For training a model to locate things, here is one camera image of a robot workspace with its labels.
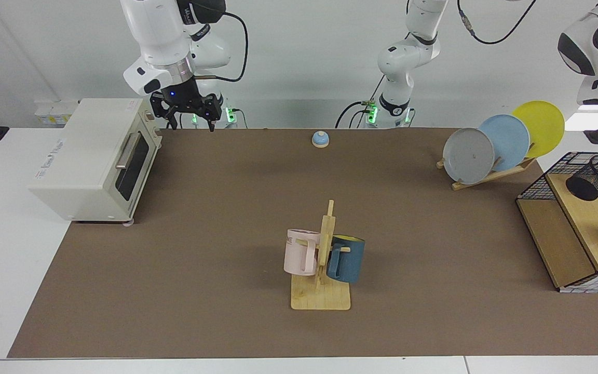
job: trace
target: mesh pen holder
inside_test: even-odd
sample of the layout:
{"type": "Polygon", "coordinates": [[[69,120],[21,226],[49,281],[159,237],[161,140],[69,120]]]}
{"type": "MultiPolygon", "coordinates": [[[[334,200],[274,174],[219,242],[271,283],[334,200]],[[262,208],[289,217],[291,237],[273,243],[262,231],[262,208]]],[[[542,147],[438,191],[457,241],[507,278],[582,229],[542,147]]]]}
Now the mesh pen holder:
{"type": "Polygon", "coordinates": [[[595,201],[598,198],[598,156],[567,179],[567,188],[579,199],[595,201]]]}

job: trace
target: plate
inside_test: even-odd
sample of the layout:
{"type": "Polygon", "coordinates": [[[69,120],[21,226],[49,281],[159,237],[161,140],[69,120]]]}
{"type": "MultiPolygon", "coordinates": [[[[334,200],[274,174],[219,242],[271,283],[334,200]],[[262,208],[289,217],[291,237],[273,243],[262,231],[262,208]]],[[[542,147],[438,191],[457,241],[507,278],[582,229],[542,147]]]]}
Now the plate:
{"type": "Polygon", "coordinates": [[[510,114],[499,114],[479,126],[493,142],[495,159],[500,158],[493,171],[503,172],[520,164],[529,151],[529,131],[520,119],[510,114]]]}
{"type": "Polygon", "coordinates": [[[456,182],[475,184],[488,176],[495,162],[493,143],[477,128],[461,128],[444,145],[444,170],[456,182]]]}
{"type": "Polygon", "coordinates": [[[530,101],[512,112],[529,131],[530,142],[534,145],[527,157],[544,156],[553,151],[564,136],[564,116],[557,106],[548,101],[530,101]]]}

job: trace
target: yellow plate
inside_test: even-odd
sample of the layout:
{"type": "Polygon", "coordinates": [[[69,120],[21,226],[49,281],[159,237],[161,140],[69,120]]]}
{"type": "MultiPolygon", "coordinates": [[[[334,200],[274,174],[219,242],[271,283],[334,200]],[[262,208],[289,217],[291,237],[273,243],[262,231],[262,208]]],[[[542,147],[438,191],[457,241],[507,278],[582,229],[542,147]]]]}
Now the yellow plate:
{"type": "Polygon", "coordinates": [[[527,152],[527,157],[544,156],[553,151],[564,136],[564,116],[557,106],[548,101],[530,101],[513,111],[529,131],[530,143],[534,146],[527,152]]]}

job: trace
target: pink mug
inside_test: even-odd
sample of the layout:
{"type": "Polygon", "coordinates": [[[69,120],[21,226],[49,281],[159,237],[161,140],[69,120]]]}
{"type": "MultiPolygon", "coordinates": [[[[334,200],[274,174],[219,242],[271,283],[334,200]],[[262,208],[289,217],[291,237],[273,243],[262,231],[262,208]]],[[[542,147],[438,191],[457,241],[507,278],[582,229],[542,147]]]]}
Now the pink mug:
{"type": "Polygon", "coordinates": [[[283,269],[294,275],[315,275],[318,267],[316,246],[320,233],[308,230],[288,230],[283,269]]]}

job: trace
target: green led light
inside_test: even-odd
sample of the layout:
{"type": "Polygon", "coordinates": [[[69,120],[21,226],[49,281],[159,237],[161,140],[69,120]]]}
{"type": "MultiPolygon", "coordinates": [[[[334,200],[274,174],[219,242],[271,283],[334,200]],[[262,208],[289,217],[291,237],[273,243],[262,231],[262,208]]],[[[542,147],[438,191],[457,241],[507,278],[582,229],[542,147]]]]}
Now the green led light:
{"type": "Polygon", "coordinates": [[[232,109],[225,107],[225,113],[227,113],[227,121],[229,123],[233,123],[237,121],[237,114],[235,114],[232,109]]]}
{"type": "Polygon", "coordinates": [[[377,121],[377,105],[372,104],[369,111],[371,111],[368,114],[368,123],[375,123],[375,121],[377,121]]]}

